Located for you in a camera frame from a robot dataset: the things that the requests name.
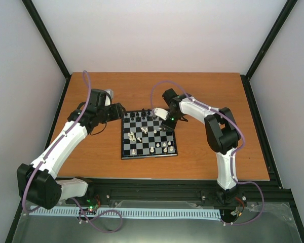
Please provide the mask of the black and grey chessboard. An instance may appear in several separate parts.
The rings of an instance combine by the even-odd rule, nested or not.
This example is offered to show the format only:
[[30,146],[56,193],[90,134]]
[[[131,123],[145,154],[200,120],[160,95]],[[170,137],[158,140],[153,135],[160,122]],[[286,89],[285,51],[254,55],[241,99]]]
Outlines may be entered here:
[[[162,119],[153,116],[150,109],[126,111],[122,118],[121,159],[177,156],[175,133],[162,131],[161,122]],[[169,141],[172,143],[173,151],[169,150]],[[164,142],[167,143],[165,147],[168,148],[166,153],[163,152]],[[154,147],[154,153],[150,153],[151,147]],[[136,150],[136,154],[132,154],[132,149]]]

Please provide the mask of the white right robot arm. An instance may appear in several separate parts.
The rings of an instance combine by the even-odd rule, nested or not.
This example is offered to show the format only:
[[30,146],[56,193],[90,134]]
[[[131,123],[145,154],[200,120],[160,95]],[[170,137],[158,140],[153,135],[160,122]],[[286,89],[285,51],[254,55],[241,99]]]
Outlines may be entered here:
[[221,205],[227,205],[238,193],[234,151],[241,139],[231,110],[227,107],[210,107],[190,95],[178,95],[173,89],[166,90],[162,97],[169,110],[159,112],[159,108],[154,109],[156,116],[163,120],[162,131],[174,131],[179,120],[187,121],[185,115],[204,124],[208,145],[217,159],[217,183],[220,189],[216,192],[216,197]]

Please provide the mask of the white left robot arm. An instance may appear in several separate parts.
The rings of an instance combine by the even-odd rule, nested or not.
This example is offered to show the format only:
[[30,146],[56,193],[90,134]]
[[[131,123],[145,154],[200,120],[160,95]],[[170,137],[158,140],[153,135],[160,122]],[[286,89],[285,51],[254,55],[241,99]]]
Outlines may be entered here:
[[51,209],[59,201],[78,197],[85,204],[95,198],[95,188],[89,179],[77,177],[57,180],[57,175],[72,151],[99,124],[121,119],[125,108],[113,103],[111,89],[92,89],[86,102],[79,104],[68,117],[62,131],[49,147],[29,165],[17,169],[17,182],[22,206],[29,201]]

